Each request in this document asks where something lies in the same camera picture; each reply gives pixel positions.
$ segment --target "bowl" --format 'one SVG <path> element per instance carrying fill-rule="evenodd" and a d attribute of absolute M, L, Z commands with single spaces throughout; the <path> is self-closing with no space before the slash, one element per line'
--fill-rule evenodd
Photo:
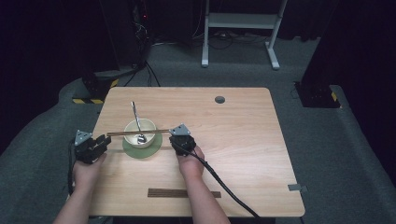
<path fill-rule="evenodd" d="M 152 131 L 152 130 L 157 129 L 155 124 L 149 119 L 139 119 L 139 122 L 140 122 L 140 128 L 142 131 Z M 125 132 L 138 132 L 139 129 L 137 127 L 136 120 L 134 119 L 133 121 L 131 121 L 125 127 L 124 131 Z M 138 135 L 139 134 L 125 135 L 124 138 L 125 138 L 125 141 L 127 141 L 133 147 L 137 147 L 137 148 L 149 147 L 154 142 L 155 133 L 145 133 L 144 135 L 146 136 L 148 141 L 143 144 L 137 144 L 137 136 Z"/>

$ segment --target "wooden table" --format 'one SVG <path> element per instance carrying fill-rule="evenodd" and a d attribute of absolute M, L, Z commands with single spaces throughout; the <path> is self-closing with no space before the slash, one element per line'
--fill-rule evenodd
<path fill-rule="evenodd" d="M 223 96 L 225 103 L 215 102 Z M 261 217 L 301 217 L 304 205 L 270 92 L 265 88 L 113 88 L 108 93 L 93 137 L 122 132 L 140 118 L 158 129 L 184 123 L 205 159 L 241 201 Z M 148 189 L 185 189 L 170 133 L 151 157 L 138 160 L 122 149 L 122 136 L 112 137 L 93 194 L 93 216 L 189 217 L 188 198 L 149 198 Z M 220 191 L 219 204 L 228 217 L 251 217 L 205 170 L 204 180 Z"/>

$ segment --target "spoon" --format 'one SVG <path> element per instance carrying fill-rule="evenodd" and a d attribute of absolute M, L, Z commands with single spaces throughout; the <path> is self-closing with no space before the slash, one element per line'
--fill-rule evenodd
<path fill-rule="evenodd" d="M 134 105 L 134 101 L 132 101 L 132 109 L 134 110 L 134 117 L 136 118 L 137 128 L 139 129 L 139 132 L 142 132 L 142 130 L 140 129 L 139 117 L 137 116 L 136 106 Z M 137 144 L 144 144 L 147 141 L 148 139 L 142 133 L 137 136 Z"/>

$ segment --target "wooden chopstick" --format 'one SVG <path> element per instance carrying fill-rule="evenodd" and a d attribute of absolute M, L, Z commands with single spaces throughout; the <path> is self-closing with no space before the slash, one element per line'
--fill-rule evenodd
<path fill-rule="evenodd" d="M 120 132 L 120 133 L 107 133 L 107 136 L 120 136 L 120 135 L 132 135 L 140 133 L 169 133 L 169 129 L 152 130 L 152 131 L 137 131 L 137 132 Z"/>

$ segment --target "human arm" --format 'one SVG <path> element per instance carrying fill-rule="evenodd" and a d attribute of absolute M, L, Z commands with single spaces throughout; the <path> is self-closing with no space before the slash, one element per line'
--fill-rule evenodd
<path fill-rule="evenodd" d="M 195 147 L 195 152 L 198 157 L 205 157 L 199 147 Z M 189 194 L 194 224 L 230 223 L 202 178 L 204 166 L 193 156 L 177 156 L 177 160 Z"/>
<path fill-rule="evenodd" d="M 73 175 L 76 182 L 75 190 L 53 221 L 53 224 L 88 223 L 93 188 L 105 158 L 106 153 L 99 157 L 94 164 L 76 161 L 73 167 Z"/>

